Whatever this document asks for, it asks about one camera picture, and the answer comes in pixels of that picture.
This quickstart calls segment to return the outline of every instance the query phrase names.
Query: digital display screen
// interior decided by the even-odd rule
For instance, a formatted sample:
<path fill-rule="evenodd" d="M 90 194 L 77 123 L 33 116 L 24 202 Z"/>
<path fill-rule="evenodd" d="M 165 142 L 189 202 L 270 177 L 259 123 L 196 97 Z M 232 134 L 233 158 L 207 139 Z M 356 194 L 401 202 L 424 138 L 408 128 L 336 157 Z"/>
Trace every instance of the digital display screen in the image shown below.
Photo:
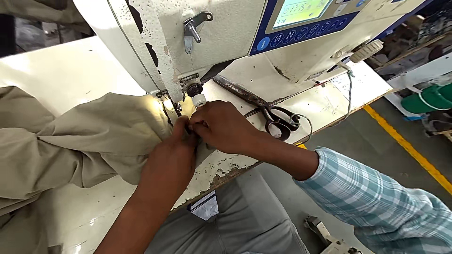
<path fill-rule="evenodd" d="M 273 29 L 319 18 L 332 0 L 285 0 Z"/>

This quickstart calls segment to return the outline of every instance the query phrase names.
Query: gray floor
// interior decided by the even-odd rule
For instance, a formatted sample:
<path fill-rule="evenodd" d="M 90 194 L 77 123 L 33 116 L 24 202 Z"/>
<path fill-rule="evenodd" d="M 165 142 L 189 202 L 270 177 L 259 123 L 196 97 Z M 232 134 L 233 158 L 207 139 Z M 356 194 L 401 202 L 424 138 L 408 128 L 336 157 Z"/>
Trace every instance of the gray floor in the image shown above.
<path fill-rule="evenodd" d="M 413 147 L 433 164 L 449 181 L 452 181 L 452 143 L 443 136 L 426 137 L 419 122 L 407 122 L 386 99 L 380 99 L 371 107 L 385 118 Z M 310 150 L 325 146 L 356 159 L 391 176 L 409 188 L 423 188 L 452 207 L 452 196 L 413 159 L 366 111 L 359 110 L 341 124 L 315 134 L 306 144 Z M 312 254 L 319 253 L 317 237 L 306 230 L 303 221 L 308 215 L 319 217 L 336 238 L 364 250 L 353 236 L 353 228 L 324 213 L 291 177 L 278 168 L 263 164 L 256 168 L 276 194 L 300 237 Z"/>

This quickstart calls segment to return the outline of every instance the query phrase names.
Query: metal scissors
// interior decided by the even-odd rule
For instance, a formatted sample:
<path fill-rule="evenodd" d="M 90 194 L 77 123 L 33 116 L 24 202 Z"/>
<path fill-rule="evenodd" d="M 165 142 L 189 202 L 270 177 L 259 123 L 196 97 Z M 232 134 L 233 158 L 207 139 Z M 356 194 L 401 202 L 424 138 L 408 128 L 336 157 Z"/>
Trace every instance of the metal scissors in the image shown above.
<path fill-rule="evenodd" d="M 216 75 L 215 77 L 213 77 L 213 81 L 219 84 L 222 88 L 242 98 L 244 101 L 258 107 L 258 109 L 262 112 L 265 119 L 267 120 L 265 123 L 265 130 L 273 137 L 285 141 L 289 138 L 290 132 L 296 131 L 300 126 L 300 123 L 298 121 L 300 119 L 300 116 L 298 114 L 292 113 L 285 108 L 270 106 L 270 104 L 268 104 L 259 96 L 251 93 L 241 85 L 232 82 L 221 75 Z M 282 114 L 287 115 L 289 122 L 276 115 L 275 111 L 279 111 L 282 112 Z M 273 131 L 273 133 L 270 132 L 271 126 L 279 129 L 281 135 L 279 136 L 279 133 L 275 133 L 275 131 Z"/>

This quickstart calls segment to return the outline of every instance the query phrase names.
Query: garment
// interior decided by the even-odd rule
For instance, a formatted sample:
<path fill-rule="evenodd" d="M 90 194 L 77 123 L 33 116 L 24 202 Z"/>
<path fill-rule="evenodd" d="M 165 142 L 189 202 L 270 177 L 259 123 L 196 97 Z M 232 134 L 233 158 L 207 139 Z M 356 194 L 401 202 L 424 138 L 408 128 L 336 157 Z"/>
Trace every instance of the garment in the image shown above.
<path fill-rule="evenodd" d="M 327 148 L 319 167 L 295 181 L 325 212 L 355 226 L 375 253 L 452 253 L 452 212 L 434 195 Z"/>
<path fill-rule="evenodd" d="M 309 253 L 260 173 L 254 169 L 216 189 L 219 214 L 205 221 L 170 214 L 145 254 Z"/>
<path fill-rule="evenodd" d="M 0 88 L 0 216 L 66 183 L 89 188 L 119 174 L 138 184 L 149 152 L 171 135 L 171 118 L 152 96 L 111 93 L 55 118 L 19 88 Z M 200 144 L 197 165 L 213 150 Z"/>
<path fill-rule="evenodd" d="M 46 231 L 32 205 L 0 216 L 0 253 L 49 253 Z"/>

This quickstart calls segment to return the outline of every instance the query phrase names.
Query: green object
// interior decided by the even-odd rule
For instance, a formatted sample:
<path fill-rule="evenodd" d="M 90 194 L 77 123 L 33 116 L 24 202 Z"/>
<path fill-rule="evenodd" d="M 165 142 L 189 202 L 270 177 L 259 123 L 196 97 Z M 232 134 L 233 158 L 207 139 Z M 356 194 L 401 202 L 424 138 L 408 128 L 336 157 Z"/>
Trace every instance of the green object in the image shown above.
<path fill-rule="evenodd" d="M 438 92 L 448 101 L 452 101 L 452 84 L 445 85 L 438 89 Z"/>
<path fill-rule="evenodd" d="M 412 94 L 401 101 L 402 107 L 411 113 L 427 113 L 452 108 L 452 85 L 432 85 L 421 94 Z"/>

